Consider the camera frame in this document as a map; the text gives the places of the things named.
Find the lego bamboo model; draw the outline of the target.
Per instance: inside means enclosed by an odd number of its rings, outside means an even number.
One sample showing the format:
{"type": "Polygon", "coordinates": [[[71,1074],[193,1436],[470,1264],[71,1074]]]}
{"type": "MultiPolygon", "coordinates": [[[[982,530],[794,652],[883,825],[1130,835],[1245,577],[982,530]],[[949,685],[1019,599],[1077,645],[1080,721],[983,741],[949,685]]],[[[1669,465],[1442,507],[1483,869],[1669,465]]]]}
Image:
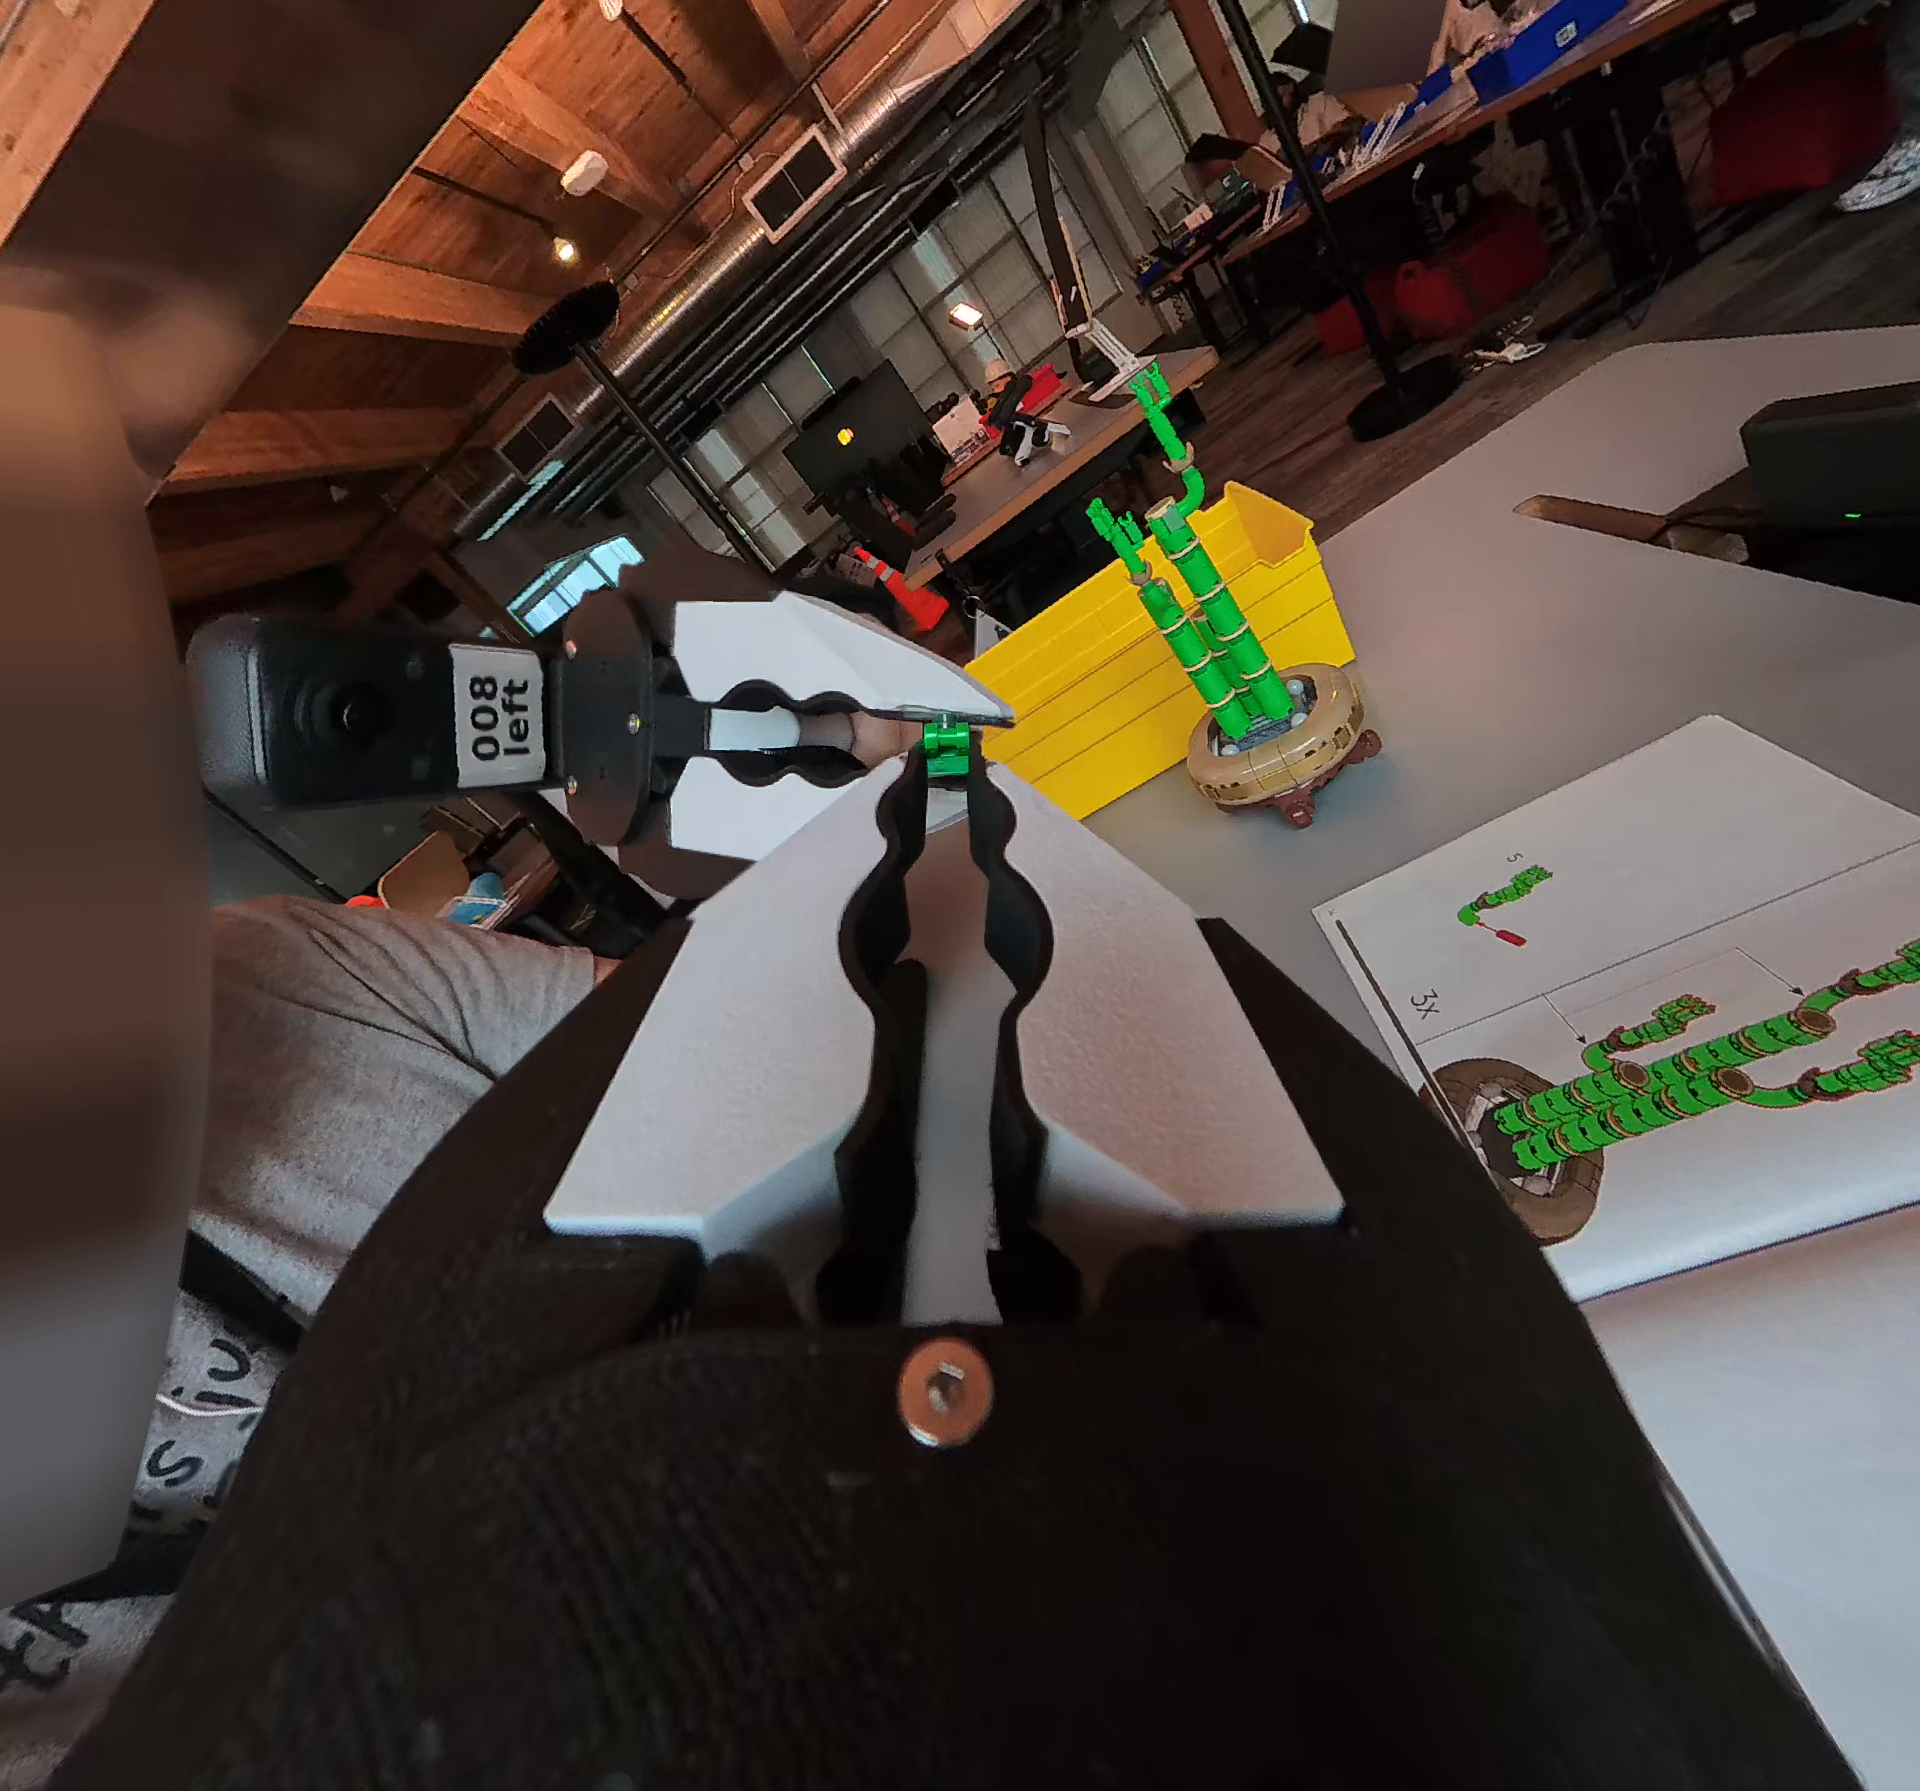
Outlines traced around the lego bamboo model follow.
{"type": "Polygon", "coordinates": [[[1115,556],[1147,623],[1161,639],[1204,716],[1187,743],[1187,778],[1226,815],[1274,812],[1310,827],[1332,778],[1380,752],[1350,673],[1274,664],[1228,575],[1195,526],[1206,483],[1187,435],[1173,425],[1173,390],[1158,359],[1117,375],[1138,404],[1176,494],[1145,523],[1086,509],[1115,556]]]}

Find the black pole stand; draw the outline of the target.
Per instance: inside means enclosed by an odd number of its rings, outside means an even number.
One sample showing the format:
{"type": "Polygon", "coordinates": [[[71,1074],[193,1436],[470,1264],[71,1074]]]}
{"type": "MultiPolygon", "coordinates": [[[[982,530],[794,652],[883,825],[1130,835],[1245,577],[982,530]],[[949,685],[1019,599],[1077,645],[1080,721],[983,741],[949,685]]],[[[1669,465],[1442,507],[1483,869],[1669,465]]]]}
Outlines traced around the black pole stand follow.
{"type": "Polygon", "coordinates": [[[1384,439],[1422,422],[1453,395],[1459,388],[1457,363],[1447,358],[1430,358],[1415,365],[1400,363],[1393,340],[1380,325],[1378,307],[1369,299],[1361,269],[1329,214],[1318,174],[1299,140],[1294,111],[1283,106],[1273,86],[1273,73],[1261,53],[1261,43],[1241,2],[1214,2],[1235,42],[1235,49],[1248,65],[1262,117],[1283,147],[1306,215],[1327,249],[1329,263],[1354,310],[1369,358],[1380,373],[1380,386],[1361,396],[1352,411],[1349,411],[1349,430],[1360,445],[1384,439]]]}

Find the long wooden workbench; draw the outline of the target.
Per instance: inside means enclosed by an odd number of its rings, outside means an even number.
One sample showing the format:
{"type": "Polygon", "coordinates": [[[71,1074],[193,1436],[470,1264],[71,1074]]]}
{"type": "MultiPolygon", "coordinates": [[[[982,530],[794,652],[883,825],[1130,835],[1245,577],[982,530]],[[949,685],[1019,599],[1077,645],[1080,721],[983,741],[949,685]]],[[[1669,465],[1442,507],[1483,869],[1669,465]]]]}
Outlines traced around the long wooden workbench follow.
{"type": "Polygon", "coordinates": [[[1548,144],[1556,180],[1580,198],[1578,239],[1596,237],[1605,249],[1613,307],[1593,304],[1578,321],[1618,316],[1700,257],[1664,91],[1697,68],[1731,62],[1741,53],[1741,26],[1764,24],[1765,11],[1764,0],[1655,0],[1635,17],[1621,12],[1533,86],[1422,127],[1341,177],[1324,201],[1366,195],[1431,153],[1510,124],[1518,140],[1548,144]]]}

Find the yellow plastic bin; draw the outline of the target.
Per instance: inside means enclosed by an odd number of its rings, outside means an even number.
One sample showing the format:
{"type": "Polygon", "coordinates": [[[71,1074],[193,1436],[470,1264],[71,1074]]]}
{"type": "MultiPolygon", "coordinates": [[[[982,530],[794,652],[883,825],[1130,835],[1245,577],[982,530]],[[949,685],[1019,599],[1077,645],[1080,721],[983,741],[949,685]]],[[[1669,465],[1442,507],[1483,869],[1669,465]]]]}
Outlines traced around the yellow plastic bin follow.
{"type": "MultiPolygon", "coordinates": [[[[1191,526],[1280,675],[1354,664],[1310,518],[1228,483],[1191,526]]],[[[1193,730],[1210,723],[1117,560],[977,656],[970,673],[1016,716],[983,733],[985,758],[1073,819],[1182,769],[1193,730]]]]}

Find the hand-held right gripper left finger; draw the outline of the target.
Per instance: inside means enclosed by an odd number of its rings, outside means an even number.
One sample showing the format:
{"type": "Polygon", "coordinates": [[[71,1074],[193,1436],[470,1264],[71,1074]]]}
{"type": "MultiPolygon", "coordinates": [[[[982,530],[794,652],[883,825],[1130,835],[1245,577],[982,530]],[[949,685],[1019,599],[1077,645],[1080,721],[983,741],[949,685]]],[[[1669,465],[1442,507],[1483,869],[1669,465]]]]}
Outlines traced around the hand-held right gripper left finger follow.
{"type": "Polygon", "coordinates": [[[571,1237],[754,1256],[822,1323],[897,1323],[917,1204],[924,966],[893,758],[690,917],[543,1210],[571,1237]]]}

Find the wooden top table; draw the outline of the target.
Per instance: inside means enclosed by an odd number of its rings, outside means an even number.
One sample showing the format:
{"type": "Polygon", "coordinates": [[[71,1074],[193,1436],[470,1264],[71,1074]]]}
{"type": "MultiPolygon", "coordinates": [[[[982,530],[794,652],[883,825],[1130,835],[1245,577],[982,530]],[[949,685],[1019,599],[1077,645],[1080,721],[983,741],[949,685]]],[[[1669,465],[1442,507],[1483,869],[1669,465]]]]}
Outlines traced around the wooden top table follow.
{"type": "Polygon", "coordinates": [[[1108,402],[1082,396],[1054,402],[1048,418],[1069,430],[1065,445],[1048,446],[1026,465],[983,456],[950,488],[953,523],[913,550],[902,570],[909,587],[932,585],[1031,512],[1085,507],[1102,483],[1158,445],[1130,386],[1120,386],[1108,402]]]}

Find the red storage bin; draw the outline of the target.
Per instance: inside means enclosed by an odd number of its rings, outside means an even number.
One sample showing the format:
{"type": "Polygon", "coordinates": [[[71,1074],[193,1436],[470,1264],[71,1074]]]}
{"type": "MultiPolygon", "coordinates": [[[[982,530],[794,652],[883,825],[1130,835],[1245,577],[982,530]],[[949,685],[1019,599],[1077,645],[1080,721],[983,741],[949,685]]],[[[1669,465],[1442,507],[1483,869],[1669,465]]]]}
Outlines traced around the red storage bin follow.
{"type": "Polygon", "coordinates": [[[1875,24],[1797,42],[1714,107],[1709,203],[1827,188],[1868,167],[1897,122],[1875,24]]]}

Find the black monitor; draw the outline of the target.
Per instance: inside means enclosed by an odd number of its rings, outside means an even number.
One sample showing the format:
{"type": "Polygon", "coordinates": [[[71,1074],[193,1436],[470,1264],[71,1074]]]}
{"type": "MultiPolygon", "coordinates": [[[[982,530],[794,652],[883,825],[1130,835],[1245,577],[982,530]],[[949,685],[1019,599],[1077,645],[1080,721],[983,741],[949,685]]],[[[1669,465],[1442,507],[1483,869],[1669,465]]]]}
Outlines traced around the black monitor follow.
{"type": "Polygon", "coordinates": [[[950,504],[946,451],[893,363],[837,388],[788,439],[781,459],[830,507],[876,494],[909,526],[950,504]]]}

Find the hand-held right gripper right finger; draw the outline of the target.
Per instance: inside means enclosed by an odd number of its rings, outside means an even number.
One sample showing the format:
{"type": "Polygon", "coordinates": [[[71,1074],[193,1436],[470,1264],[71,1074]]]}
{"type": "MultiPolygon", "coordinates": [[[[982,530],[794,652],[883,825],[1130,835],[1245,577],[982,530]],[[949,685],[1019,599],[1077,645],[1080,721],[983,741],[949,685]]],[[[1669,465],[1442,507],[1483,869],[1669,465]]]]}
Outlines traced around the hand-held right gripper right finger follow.
{"type": "Polygon", "coordinates": [[[1187,904],[1000,764],[967,783],[1011,999],[989,1107],[1003,1323],[1070,1323],[1136,1253],[1331,1229],[1342,1196],[1187,904]]]}

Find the blue plastic bin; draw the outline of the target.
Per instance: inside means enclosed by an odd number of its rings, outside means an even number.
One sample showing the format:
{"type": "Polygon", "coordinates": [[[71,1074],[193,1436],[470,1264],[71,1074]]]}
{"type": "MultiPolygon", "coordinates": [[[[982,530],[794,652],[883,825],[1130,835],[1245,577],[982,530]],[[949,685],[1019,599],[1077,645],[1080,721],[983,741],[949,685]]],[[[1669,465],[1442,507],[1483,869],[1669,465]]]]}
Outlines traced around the blue plastic bin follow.
{"type": "Polygon", "coordinates": [[[1625,11],[1628,0],[1557,0],[1499,49],[1468,68],[1481,106],[1492,106],[1533,86],[1559,65],[1571,48],[1593,37],[1625,11]]]}

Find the lego instruction booklet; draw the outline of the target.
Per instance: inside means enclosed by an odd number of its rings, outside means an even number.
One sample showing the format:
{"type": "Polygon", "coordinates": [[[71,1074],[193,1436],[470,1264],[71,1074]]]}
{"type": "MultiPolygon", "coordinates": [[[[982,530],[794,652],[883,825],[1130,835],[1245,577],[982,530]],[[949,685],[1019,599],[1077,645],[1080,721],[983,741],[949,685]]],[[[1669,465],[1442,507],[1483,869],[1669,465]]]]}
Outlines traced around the lego instruction booklet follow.
{"type": "Polygon", "coordinates": [[[1915,838],[1709,716],[1313,917],[1591,1302],[1915,1204],[1915,838]]]}

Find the silver air duct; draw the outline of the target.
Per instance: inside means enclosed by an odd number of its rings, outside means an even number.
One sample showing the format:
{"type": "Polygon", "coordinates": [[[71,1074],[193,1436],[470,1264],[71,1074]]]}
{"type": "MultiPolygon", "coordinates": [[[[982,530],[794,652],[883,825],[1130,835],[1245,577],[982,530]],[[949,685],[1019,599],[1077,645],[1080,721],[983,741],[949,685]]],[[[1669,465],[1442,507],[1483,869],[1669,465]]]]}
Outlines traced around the silver air duct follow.
{"type": "Polygon", "coordinates": [[[749,176],[732,215],[648,313],[623,307],[619,325],[596,345],[603,363],[634,386],[686,351],[714,349],[736,302],[754,316],[773,275],[875,185],[957,73],[960,65],[938,66],[928,49],[916,53],[833,121],[807,127],[773,164],[749,176]]]}

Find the black electronic box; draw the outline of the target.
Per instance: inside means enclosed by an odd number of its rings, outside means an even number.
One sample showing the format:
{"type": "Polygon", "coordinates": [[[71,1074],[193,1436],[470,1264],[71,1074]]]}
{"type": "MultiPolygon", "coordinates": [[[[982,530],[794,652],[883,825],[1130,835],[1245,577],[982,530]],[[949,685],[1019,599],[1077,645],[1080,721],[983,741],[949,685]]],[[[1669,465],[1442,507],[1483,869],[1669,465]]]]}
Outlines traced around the black electronic box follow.
{"type": "Polygon", "coordinates": [[[1741,427],[1747,561],[1917,603],[1917,385],[1788,396],[1741,427]]]}

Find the black round light stand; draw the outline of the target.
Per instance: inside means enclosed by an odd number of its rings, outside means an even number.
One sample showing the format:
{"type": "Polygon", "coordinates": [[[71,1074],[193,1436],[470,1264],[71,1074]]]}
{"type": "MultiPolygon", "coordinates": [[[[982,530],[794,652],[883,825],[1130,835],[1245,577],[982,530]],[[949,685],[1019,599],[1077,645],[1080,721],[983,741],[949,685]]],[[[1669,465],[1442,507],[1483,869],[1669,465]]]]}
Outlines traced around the black round light stand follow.
{"type": "Polygon", "coordinates": [[[598,340],[617,325],[619,310],[621,291],[611,281],[569,291],[517,338],[514,349],[516,371],[524,378],[541,378],[567,363],[582,367],[596,386],[605,411],[684,488],[694,504],[705,512],[707,523],[723,535],[732,554],[749,561],[761,579],[778,582],[778,568],[761,554],[754,536],[694,465],[657,434],[612,367],[601,358],[598,340]]]}

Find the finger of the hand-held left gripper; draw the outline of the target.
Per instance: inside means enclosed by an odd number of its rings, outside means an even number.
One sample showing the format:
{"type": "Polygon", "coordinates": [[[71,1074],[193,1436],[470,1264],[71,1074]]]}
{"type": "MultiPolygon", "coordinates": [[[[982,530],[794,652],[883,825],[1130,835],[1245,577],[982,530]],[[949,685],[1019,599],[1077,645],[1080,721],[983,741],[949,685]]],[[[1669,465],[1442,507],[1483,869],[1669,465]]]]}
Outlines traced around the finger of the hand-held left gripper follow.
{"type": "Polygon", "coordinates": [[[831,750],[700,753],[666,803],[659,895],[705,900],[749,868],[857,878],[886,853],[878,807],[900,753],[873,766],[831,750]]]}
{"type": "Polygon", "coordinates": [[[1016,723],[971,673],[800,592],[678,600],[669,652],[686,697],[705,708],[707,752],[897,756],[922,743],[928,723],[1016,723]]]}

